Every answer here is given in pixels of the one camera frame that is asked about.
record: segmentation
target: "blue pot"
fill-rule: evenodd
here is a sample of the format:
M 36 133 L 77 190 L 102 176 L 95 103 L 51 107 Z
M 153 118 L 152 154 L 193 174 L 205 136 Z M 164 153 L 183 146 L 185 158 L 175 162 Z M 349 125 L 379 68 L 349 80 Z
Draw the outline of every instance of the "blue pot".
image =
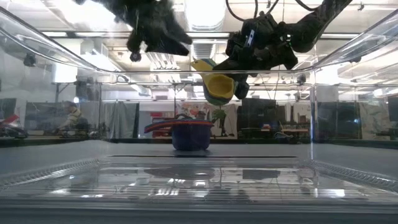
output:
M 213 123 L 200 119 L 175 119 L 150 124 L 145 133 L 171 127 L 173 146 L 176 150 L 205 150 L 210 145 L 211 127 Z

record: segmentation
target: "clear plastic box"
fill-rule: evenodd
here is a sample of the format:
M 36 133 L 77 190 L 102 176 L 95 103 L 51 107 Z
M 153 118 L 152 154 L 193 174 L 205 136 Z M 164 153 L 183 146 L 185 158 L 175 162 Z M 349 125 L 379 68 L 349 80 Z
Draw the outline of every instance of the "clear plastic box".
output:
M 119 72 L 105 62 L 95 66 L 101 55 L 78 55 L 0 8 L 0 120 L 17 116 L 0 137 L 1 213 L 140 211 L 170 218 L 171 211 L 193 217 L 217 211 L 228 212 L 226 220 L 236 212 L 289 213 L 296 220 L 304 212 L 394 214 L 397 20 L 394 11 L 295 70 Z M 214 73 L 255 76 L 248 78 L 248 98 L 283 108 L 279 131 L 272 132 L 273 123 L 256 133 L 226 130 L 224 123 L 237 129 L 239 122 L 217 117 L 221 107 L 203 96 L 199 75 Z M 52 132 L 68 116 L 66 101 L 84 114 L 84 134 Z M 175 151 L 169 130 L 143 133 L 141 119 L 174 119 L 184 110 L 199 116 L 198 105 L 215 128 L 224 126 L 212 130 L 207 151 Z M 222 110 L 238 117 L 240 105 L 233 98 Z

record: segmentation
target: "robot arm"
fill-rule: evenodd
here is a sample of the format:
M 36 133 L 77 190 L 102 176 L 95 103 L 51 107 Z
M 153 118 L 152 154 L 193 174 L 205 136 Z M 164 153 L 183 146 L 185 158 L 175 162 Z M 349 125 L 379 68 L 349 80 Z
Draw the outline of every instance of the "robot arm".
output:
M 313 12 L 295 24 L 279 23 L 280 29 L 291 36 L 290 45 L 295 52 L 310 51 L 323 31 L 352 0 L 323 0 Z
M 276 23 L 271 14 L 260 12 L 259 17 L 246 19 L 241 31 L 230 37 L 225 51 L 229 58 L 213 70 L 270 70 L 278 65 L 284 65 L 288 70 L 294 68 L 298 60 L 293 50 L 300 53 L 310 51 L 329 23 L 351 1 L 323 0 L 315 9 L 306 7 L 312 12 L 295 24 Z M 238 82 L 235 96 L 245 98 L 249 91 L 248 75 L 227 76 Z
M 86 0 L 74 0 L 82 5 Z M 146 52 L 158 52 L 187 56 L 189 50 L 181 43 L 192 44 L 192 39 L 174 18 L 171 0 L 92 0 L 112 12 L 116 22 L 124 22 L 133 28 L 127 48 L 130 59 L 141 59 L 140 45 L 147 45 Z

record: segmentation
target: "ceiling light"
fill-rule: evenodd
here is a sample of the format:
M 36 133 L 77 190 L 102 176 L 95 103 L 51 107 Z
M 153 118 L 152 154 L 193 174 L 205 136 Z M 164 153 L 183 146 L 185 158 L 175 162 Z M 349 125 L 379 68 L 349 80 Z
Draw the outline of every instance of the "ceiling light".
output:
M 229 32 L 187 32 L 187 34 L 192 38 L 229 38 Z
M 75 32 L 77 37 L 129 37 L 130 32 Z
M 224 21 L 225 9 L 223 0 L 185 0 L 184 13 L 191 30 L 217 29 Z
M 334 39 L 352 39 L 358 36 L 358 34 L 322 34 L 321 38 L 334 38 Z
M 84 54 L 80 55 L 83 59 L 87 62 L 95 65 L 98 68 L 102 68 L 112 72 L 120 72 L 120 69 L 112 63 L 109 58 L 105 57 L 102 54 L 99 55 L 91 55 L 91 54 Z
M 163 86 L 163 85 L 173 85 L 173 83 L 136 83 L 136 85 L 157 85 L 157 86 Z
M 398 93 L 398 88 L 393 89 L 393 90 L 388 92 L 389 95 L 393 95 L 393 94 L 397 94 L 397 93 Z
M 201 187 L 201 186 L 205 186 L 205 185 L 206 185 L 206 182 L 204 182 L 204 181 L 199 181 L 199 180 L 195 181 L 196 187 Z
M 68 189 L 59 189 L 51 191 L 52 194 L 66 194 L 68 193 Z
M 66 32 L 43 32 L 48 37 L 68 37 Z
M 84 22 L 92 30 L 114 26 L 116 16 L 100 3 L 87 0 L 82 5 L 78 5 L 73 1 L 59 0 L 54 1 L 54 4 L 62 11 L 66 20 L 73 24 Z
M 368 93 L 371 93 L 371 91 L 347 91 L 347 92 L 345 92 L 343 94 L 346 94 L 346 95 L 363 95 L 363 94 L 368 94 Z
M 384 90 L 383 89 L 377 89 L 373 91 L 373 95 L 375 97 L 383 96 L 384 95 Z

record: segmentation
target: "wire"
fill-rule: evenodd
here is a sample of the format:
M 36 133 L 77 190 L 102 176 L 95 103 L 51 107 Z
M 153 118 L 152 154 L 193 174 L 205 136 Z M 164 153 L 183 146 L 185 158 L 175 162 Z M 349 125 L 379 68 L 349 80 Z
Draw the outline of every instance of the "wire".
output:
M 315 11 L 316 9 L 317 9 L 317 7 L 316 8 L 310 8 L 310 7 L 308 7 L 306 4 L 304 4 L 301 0 L 295 0 L 296 2 L 297 2 L 297 4 L 299 4 L 301 7 L 303 7 L 304 9 L 306 9 L 306 10 L 308 10 L 308 11 L 311 11 L 311 12 L 313 12 L 313 11 Z
M 284 6 L 283 6 L 283 11 L 282 11 L 282 22 L 285 21 L 285 0 L 284 0 Z M 275 93 L 274 93 L 274 100 L 276 99 L 276 91 L 278 89 L 278 84 L 279 84 L 279 78 L 280 78 L 280 73 L 278 72 L 278 80 L 276 81 L 276 87 L 275 87 Z
M 262 80 L 262 84 L 265 84 L 265 82 L 264 82 L 264 79 L 262 78 L 262 75 L 261 74 L 259 74 L 260 75 L 260 77 L 261 77 L 261 80 Z M 271 99 L 271 96 L 270 96 L 270 94 L 269 94 L 269 92 L 268 92 L 268 90 L 267 90 L 267 87 L 266 86 L 264 86 L 264 88 L 266 89 L 266 92 L 268 93 L 268 97 L 269 97 L 269 99 Z
M 271 8 L 270 8 L 270 9 L 268 10 L 268 12 L 266 13 L 266 15 L 270 14 L 270 13 L 272 12 L 272 10 L 274 10 L 274 8 L 275 8 L 276 4 L 278 4 L 278 2 L 279 2 L 279 0 L 276 0 L 276 1 L 274 2 L 274 4 L 271 6 Z
M 254 18 L 256 18 L 256 17 L 257 17 L 258 10 L 259 10 L 259 2 L 258 2 L 258 0 L 254 0 L 254 3 L 255 3 L 255 5 L 256 5 L 256 6 L 255 6 L 255 9 L 254 9 Z M 237 15 L 232 11 L 231 7 L 229 6 L 228 0 L 225 0 L 225 4 L 226 4 L 226 7 L 227 7 L 229 13 L 230 13 L 235 19 L 237 19 L 237 20 L 239 20 L 239 21 L 242 21 L 242 22 L 245 21 L 244 19 L 240 18 L 239 16 L 237 16 Z

